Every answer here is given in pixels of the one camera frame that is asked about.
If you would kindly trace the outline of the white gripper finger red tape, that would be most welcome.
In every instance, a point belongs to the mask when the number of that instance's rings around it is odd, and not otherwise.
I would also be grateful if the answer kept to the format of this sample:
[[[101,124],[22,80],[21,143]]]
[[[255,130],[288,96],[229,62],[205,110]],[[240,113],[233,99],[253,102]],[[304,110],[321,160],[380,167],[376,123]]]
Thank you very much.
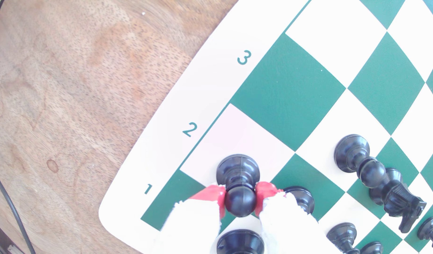
[[[225,185],[212,184],[175,203],[157,237],[157,253],[210,253],[225,216],[225,195]]]
[[[255,214],[269,254],[340,253],[317,220],[298,205],[293,193],[265,181],[256,184],[255,193]]]

